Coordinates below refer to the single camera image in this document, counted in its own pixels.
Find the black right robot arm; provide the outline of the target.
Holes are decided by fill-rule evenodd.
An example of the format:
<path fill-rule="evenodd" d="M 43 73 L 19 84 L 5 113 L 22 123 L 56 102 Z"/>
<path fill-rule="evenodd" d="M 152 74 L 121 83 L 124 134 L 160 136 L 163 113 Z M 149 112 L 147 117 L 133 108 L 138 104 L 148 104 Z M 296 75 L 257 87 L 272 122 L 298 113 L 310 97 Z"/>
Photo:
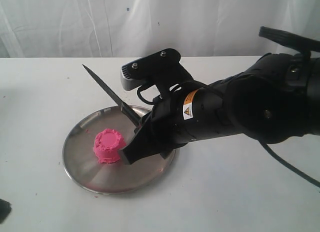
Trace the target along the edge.
<path fill-rule="evenodd" d="M 132 140 L 119 151 L 133 164 L 188 143 L 245 134 L 265 144 L 320 133 L 320 43 L 287 31 L 261 27 L 259 36 L 293 49 L 267 53 L 246 71 L 211 84 L 196 81 L 167 48 L 122 67 L 124 88 L 159 95 Z"/>

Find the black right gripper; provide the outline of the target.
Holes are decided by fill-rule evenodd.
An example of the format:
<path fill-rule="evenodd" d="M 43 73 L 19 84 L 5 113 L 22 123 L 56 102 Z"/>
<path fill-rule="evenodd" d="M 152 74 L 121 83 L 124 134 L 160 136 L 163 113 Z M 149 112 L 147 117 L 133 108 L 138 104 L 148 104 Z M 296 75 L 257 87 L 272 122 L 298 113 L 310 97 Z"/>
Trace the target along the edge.
<path fill-rule="evenodd" d="M 238 129 L 225 108 L 227 87 L 221 81 L 208 87 L 184 84 L 140 118 L 135 135 L 121 149 L 121 160 L 132 165 L 157 154 L 166 159 L 188 143 L 236 135 Z"/>

